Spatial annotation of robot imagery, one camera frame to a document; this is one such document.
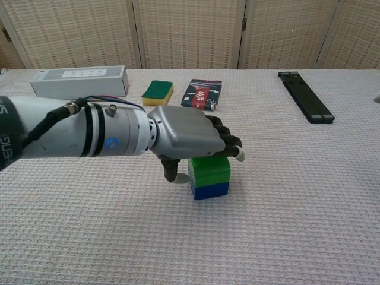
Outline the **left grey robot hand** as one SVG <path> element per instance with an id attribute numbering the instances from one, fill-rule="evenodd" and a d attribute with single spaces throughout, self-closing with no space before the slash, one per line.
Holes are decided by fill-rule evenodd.
<path id="1" fill-rule="evenodd" d="M 199 157 L 234 157 L 245 159 L 243 144 L 232 135 L 217 116 L 206 115 L 199 109 L 161 105 L 148 118 L 156 126 L 153 145 L 149 147 L 160 160 L 167 181 L 178 176 L 182 159 Z"/>

